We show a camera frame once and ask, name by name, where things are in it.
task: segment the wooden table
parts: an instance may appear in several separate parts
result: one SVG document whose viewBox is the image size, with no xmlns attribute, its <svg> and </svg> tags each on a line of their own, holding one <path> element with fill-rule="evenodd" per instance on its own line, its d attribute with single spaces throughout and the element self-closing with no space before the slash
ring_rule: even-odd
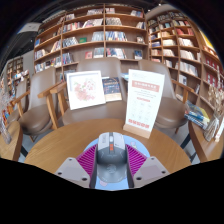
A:
<svg viewBox="0 0 224 224">
<path fill-rule="evenodd" d="M 25 163 L 55 173 L 68 157 L 77 157 L 86 146 L 104 132 L 118 132 L 139 140 L 170 173 L 181 170 L 191 163 L 189 158 L 171 138 L 153 129 L 149 139 L 123 130 L 124 121 L 119 119 L 86 120 L 63 126 L 46 135 L 28 153 Z"/>
<path fill-rule="evenodd" d="M 13 121 L 7 126 L 11 135 L 11 142 L 6 144 L 0 135 L 0 156 L 3 159 L 18 161 L 23 141 L 23 131 L 18 121 Z"/>
<path fill-rule="evenodd" d="M 224 132 L 219 142 L 215 142 L 214 138 L 210 142 L 206 141 L 203 130 L 193 122 L 188 122 L 188 128 L 191 141 L 195 151 L 201 162 L 219 159 L 224 149 Z"/>
</svg>

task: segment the display stand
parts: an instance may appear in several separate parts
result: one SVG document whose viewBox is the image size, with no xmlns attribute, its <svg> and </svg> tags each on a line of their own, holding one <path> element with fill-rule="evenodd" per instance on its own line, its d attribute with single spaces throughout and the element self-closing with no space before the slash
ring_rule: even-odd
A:
<svg viewBox="0 0 224 224">
<path fill-rule="evenodd" d="M 124 127 L 123 127 L 123 130 L 128 131 L 132 134 L 139 135 L 143 138 L 149 138 L 149 136 L 151 134 L 150 131 L 145 131 L 145 130 L 142 130 L 141 128 L 133 127 L 129 124 L 125 124 Z"/>
</svg>

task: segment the picture frame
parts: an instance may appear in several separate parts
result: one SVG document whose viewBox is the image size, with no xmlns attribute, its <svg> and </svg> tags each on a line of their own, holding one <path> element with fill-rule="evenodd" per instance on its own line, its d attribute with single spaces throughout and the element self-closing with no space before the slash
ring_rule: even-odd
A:
<svg viewBox="0 0 224 224">
<path fill-rule="evenodd" d="M 106 103 L 100 71 L 68 73 L 67 89 L 71 110 Z"/>
</svg>

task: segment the table tent card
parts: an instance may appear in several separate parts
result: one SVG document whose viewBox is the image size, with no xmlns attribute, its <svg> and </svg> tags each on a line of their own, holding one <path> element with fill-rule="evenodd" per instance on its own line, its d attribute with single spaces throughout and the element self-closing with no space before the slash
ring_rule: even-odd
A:
<svg viewBox="0 0 224 224">
<path fill-rule="evenodd" d="M 161 102 L 165 76 L 129 69 L 125 131 L 149 138 Z"/>
</svg>

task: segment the wooden chair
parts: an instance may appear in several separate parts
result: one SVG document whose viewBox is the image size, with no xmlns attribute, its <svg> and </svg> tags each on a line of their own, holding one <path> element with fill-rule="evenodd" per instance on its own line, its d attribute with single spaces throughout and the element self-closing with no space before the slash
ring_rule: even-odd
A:
<svg viewBox="0 0 224 224">
<path fill-rule="evenodd" d="M 185 102 L 188 99 L 188 92 L 194 92 L 194 90 L 175 80 L 172 80 L 170 77 L 169 69 L 162 63 L 140 60 L 138 62 L 138 65 L 140 70 L 156 72 L 165 75 L 163 94 L 155 121 L 155 126 L 159 128 L 176 128 L 175 133 L 177 133 L 179 127 L 187 123 L 187 119 L 184 118 L 186 109 Z M 173 84 L 176 84 L 184 89 L 183 102 L 177 100 L 173 90 Z"/>
<path fill-rule="evenodd" d="M 127 107 L 127 92 L 125 89 L 125 81 L 120 75 L 120 60 L 114 57 L 94 58 L 80 61 L 77 66 L 77 72 L 93 70 L 100 70 L 102 77 L 118 77 L 122 100 L 108 102 L 106 104 L 81 108 L 77 110 L 70 110 L 64 97 L 64 89 L 67 87 L 67 83 L 63 82 L 60 85 L 52 88 L 50 92 L 51 94 L 58 95 L 58 102 L 64 125 L 88 119 L 118 118 L 125 120 Z"/>
<path fill-rule="evenodd" d="M 22 94 L 27 92 L 27 86 L 28 86 L 27 85 L 27 79 L 25 78 L 17 86 L 16 98 L 20 97 Z M 28 96 L 21 99 L 21 107 L 22 107 L 23 112 L 27 111 L 28 103 L 29 103 Z M 20 118 L 19 110 L 17 108 L 17 105 L 15 105 L 15 110 L 7 118 L 7 123 L 9 124 L 13 121 L 18 121 L 19 118 Z"/>
<path fill-rule="evenodd" d="M 56 96 L 52 97 L 50 90 L 59 84 L 56 83 L 56 69 L 51 67 L 33 75 L 30 90 L 13 101 L 18 106 L 23 133 L 29 135 L 32 141 L 32 136 L 38 136 L 50 128 L 58 128 L 57 99 Z M 24 113 L 21 99 L 29 94 L 29 108 Z"/>
</svg>

